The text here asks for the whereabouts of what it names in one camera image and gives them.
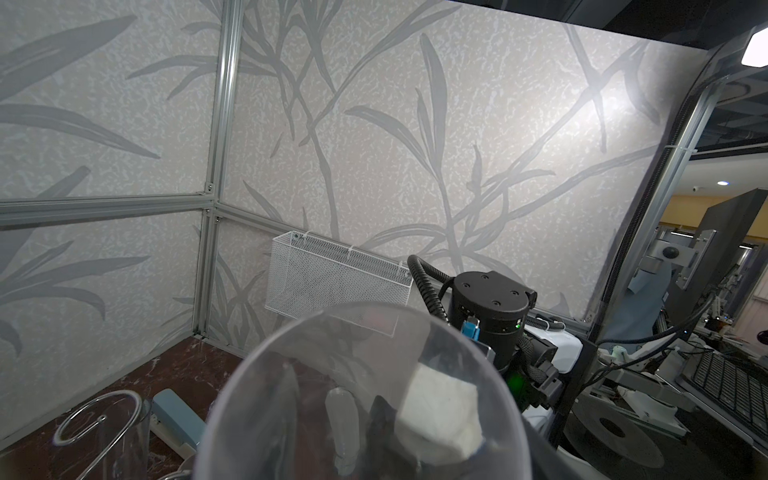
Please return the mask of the black keyboard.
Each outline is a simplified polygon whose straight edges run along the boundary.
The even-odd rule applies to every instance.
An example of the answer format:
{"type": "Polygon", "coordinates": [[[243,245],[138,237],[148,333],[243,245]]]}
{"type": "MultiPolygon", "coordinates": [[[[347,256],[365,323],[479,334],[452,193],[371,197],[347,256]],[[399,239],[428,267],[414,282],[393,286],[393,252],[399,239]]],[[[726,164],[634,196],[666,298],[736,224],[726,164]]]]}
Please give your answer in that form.
{"type": "Polygon", "coordinates": [[[695,355],[682,378],[718,408],[767,437],[767,376],[719,353],[695,355]]]}

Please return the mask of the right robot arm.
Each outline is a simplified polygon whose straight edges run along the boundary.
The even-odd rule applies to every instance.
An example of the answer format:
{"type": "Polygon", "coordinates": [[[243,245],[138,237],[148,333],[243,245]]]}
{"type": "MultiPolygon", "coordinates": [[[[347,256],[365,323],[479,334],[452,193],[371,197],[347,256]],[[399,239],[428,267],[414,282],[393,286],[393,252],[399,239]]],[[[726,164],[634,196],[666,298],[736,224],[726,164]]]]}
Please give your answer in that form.
{"type": "Polygon", "coordinates": [[[407,267],[428,312],[481,349],[524,417],[554,443],[594,345],[564,321],[536,314],[537,292],[497,271],[450,276],[417,255],[407,267]]]}

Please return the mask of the black computer monitor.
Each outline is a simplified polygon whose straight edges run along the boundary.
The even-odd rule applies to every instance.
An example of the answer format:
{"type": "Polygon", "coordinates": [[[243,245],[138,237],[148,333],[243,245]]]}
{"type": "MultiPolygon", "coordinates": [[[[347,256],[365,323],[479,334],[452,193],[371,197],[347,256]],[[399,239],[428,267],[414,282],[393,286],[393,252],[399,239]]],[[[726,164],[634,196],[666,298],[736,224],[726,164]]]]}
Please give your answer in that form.
{"type": "Polygon", "coordinates": [[[693,259],[681,268],[667,291],[664,308],[673,326],[688,322],[727,276],[766,198],[766,190],[754,189],[705,212],[690,242],[693,259]]]}

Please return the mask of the chrome wine glass rack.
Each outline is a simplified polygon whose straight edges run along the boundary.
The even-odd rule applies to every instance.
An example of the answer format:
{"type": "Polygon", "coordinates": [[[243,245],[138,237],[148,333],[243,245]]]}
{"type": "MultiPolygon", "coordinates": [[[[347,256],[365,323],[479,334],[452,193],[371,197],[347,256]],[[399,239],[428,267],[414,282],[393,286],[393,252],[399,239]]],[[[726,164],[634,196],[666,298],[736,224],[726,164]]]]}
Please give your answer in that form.
{"type": "Polygon", "coordinates": [[[53,438],[56,479],[145,479],[148,403],[135,391],[101,394],[75,408],[53,438]]]}

